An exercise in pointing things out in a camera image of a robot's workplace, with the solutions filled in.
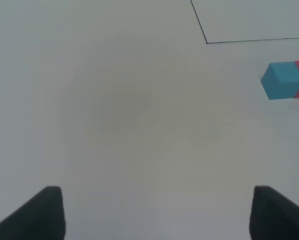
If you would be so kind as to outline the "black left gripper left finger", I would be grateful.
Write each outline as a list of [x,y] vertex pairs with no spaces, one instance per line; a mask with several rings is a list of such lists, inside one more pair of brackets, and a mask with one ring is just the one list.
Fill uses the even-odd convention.
[[66,220],[62,189],[47,186],[0,222],[0,240],[63,240]]

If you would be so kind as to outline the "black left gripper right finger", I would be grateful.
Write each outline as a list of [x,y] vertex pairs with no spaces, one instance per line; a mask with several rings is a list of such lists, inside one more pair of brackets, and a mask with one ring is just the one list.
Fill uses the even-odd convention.
[[299,206],[270,186],[255,186],[249,233],[252,240],[299,240]]

